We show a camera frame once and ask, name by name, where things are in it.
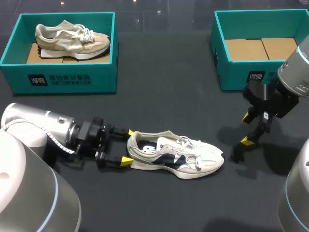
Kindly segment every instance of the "teal shoe box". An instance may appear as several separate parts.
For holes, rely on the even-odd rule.
[[[63,20],[110,36],[109,62],[26,63],[37,24],[53,27]],[[117,87],[117,58],[114,12],[21,14],[0,68],[15,94],[113,93]]]
[[[269,83],[285,59],[232,60],[226,40],[293,38],[299,45],[309,34],[306,9],[215,11],[211,49],[222,90],[243,90],[249,79]]]

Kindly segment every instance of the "shoe heel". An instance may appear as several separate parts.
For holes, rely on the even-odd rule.
[[[131,164],[131,168],[149,170],[149,171],[160,169],[157,167],[157,165],[147,164],[136,160],[134,160],[133,163]]]

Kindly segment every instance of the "shoe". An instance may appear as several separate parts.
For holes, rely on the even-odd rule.
[[[109,36],[66,20],[56,27],[37,25],[35,38],[42,58],[70,57],[88,60],[109,53],[110,47]]]
[[[209,175],[224,163],[223,152],[215,146],[170,131],[158,134],[136,131],[128,140],[127,150],[134,160],[131,168],[164,169],[180,179]]]

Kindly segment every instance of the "white shoelace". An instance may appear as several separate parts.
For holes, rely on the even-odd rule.
[[[78,38],[80,42],[84,42],[84,43],[93,42],[95,38],[93,30],[89,30],[88,28],[85,28],[85,26],[82,24],[75,24],[75,25],[79,27],[76,33],[78,34],[79,32],[83,32],[83,34],[79,36],[74,36],[72,38]]]
[[[188,158],[194,158],[195,159],[195,167],[196,169],[200,170],[201,169],[201,163],[202,163],[202,158],[201,158],[201,154],[197,152],[197,147],[199,145],[199,143],[201,143],[201,141],[197,141],[196,143],[193,143],[193,141],[191,139],[189,139],[186,136],[180,136],[184,141],[180,141],[180,139],[176,140],[176,143],[181,144],[182,147],[180,148],[180,150],[184,151],[184,149],[186,147],[191,147],[193,154],[188,154],[188,156],[185,158],[185,161],[188,163]]]

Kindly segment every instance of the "black tabletop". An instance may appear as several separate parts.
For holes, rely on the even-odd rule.
[[[165,171],[83,170],[57,163],[82,205],[80,232],[280,232],[277,199],[293,160],[308,138],[309,101],[245,153],[228,160],[252,125],[241,120],[249,104],[240,92],[222,92],[210,33],[214,10],[301,8],[297,0],[0,0],[0,54],[19,13],[116,11],[119,31],[117,93],[14,96],[0,73],[0,112],[12,102],[73,116],[99,116],[142,132],[171,130],[224,151],[210,176],[180,180]],[[124,144],[114,151],[125,153]]]

